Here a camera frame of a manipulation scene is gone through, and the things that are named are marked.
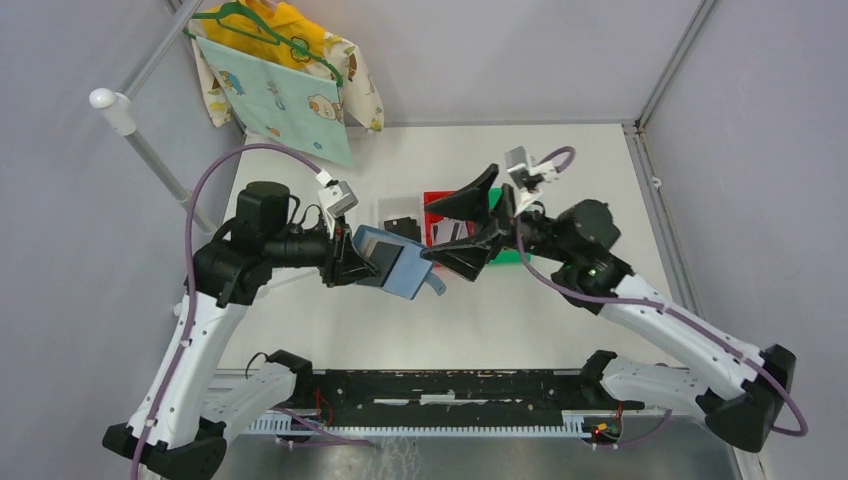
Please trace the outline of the blue leather card holder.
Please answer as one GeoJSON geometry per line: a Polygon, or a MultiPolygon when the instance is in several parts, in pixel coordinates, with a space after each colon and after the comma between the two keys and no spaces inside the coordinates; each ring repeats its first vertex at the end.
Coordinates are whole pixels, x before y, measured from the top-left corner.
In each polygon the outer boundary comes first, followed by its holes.
{"type": "Polygon", "coordinates": [[[407,300],[414,300],[425,285],[438,296],[446,293],[446,284],[433,272],[434,264],[420,256],[423,244],[367,225],[360,225],[353,239],[357,249],[386,275],[378,289],[407,300]]]}

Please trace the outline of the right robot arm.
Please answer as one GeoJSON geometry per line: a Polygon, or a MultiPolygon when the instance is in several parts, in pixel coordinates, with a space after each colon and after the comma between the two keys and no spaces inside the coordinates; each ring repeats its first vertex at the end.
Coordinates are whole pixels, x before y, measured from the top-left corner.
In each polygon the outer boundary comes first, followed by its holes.
{"type": "Polygon", "coordinates": [[[498,173],[490,165],[467,186],[425,205],[429,214],[472,223],[474,232],[428,247],[423,257],[469,281],[505,249],[517,251],[525,266],[537,257],[557,262],[555,272],[541,276],[544,285],[677,361],[676,367],[643,364],[599,351],[577,382],[585,405],[602,408],[614,399],[664,408],[702,422],[737,449],[761,451],[781,411],[797,410],[795,354],[779,344],[742,341],[662,295],[613,254],[621,233],[605,202],[584,199],[548,216],[536,177],[504,185],[491,202],[498,173]]]}

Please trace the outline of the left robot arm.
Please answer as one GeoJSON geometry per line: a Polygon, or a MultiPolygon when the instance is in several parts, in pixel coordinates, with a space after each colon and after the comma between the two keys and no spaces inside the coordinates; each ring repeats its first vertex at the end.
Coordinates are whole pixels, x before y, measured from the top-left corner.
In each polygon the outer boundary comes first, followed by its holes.
{"type": "Polygon", "coordinates": [[[138,410],[106,430],[107,450],[166,479],[209,479],[233,439],[266,411],[312,399],[311,363],[285,352],[225,397],[211,400],[207,392],[238,324],[276,270],[313,268],[329,287],[377,275],[356,251],[345,219],[357,204],[349,185],[327,180],[318,200],[318,222],[306,229],[290,218],[295,198],[285,185],[252,182],[233,217],[190,251],[175,333],[138,410]]]}

